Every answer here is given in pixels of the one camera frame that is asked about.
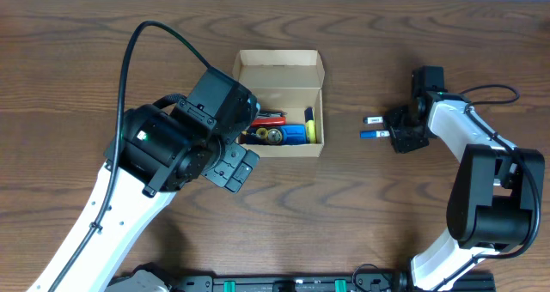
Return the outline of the black capped white marker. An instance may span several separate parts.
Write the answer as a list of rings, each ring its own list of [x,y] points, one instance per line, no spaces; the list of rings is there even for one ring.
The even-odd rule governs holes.
[[[383,117],[382,116],[375,116],[375,117],[366,117],[364,118],[364,123],[367,124],[367,125],[370,125],[370,124],[380,124],[383,122]]]

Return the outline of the blue capped white marker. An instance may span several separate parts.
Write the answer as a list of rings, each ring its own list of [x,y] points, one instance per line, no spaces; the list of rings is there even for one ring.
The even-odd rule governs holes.
[[[389,136],[390,136],[389,131],[361,131],[360,132],[361,139],[376,139],[376,138],[389,137]]]

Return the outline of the red stapler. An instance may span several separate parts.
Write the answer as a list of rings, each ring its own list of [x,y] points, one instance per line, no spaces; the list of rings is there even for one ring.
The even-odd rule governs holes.
[[[263,111],[259,112],[251,127],[280,126],[285,124],[286,117],[284,112]]]

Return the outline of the blue plastic staple remover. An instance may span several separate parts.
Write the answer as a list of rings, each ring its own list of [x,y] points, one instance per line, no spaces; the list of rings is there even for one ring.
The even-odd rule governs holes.
[[[273,126],[273,127],[267,127],[267,128],[279,128],[284,135],[284,141],[281,145],[301,145],[307,143],[306,138],[306,132],[304,125],[280,125],[280,126]],[[244,133],[246,131],[243,131],[239,137],[239,143],[243,143],[244,141]]]

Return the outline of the yellow highlighter pen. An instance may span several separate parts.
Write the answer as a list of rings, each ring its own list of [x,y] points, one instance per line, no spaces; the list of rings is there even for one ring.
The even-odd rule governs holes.
[[[305,132],[308,143],[317,143],[316,130],[315,130],[315,117],[314,109],[310,106],[304,111],[305,118]]]

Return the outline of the brown cardboard box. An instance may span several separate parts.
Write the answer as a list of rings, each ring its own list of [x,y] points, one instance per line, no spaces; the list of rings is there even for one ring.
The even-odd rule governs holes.
[[[325,71],[316,50],[241,50],[233,77],[250,89],[261,108],[285,113],[288,125],[305,125],[312,109],[316,142],[300,145],[240,144],[261,157],[318,157],[324,146],[323,95]]]

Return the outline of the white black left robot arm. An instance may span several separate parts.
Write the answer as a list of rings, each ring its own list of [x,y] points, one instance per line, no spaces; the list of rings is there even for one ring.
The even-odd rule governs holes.
[[[89,200],[32,291],[102,291],[150,222],[187,183],[204,176],[238,192],[258,163],[237,137],[260,103],[209,68],[188,96],[174,94],[125,112]]]

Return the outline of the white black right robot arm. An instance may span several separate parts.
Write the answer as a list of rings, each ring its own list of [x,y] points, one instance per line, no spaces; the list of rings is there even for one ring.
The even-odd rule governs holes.
[[[443,68],[422,66],[412,72],[410,103],[383,116],[395,152],[438,138],[459,162],[446,228],[411,258],[407,274],[395,281],[397,291],[450,291],[484,260],[523,255],[539,233],[545,159],[503,138],[476,105],[444,87]]]

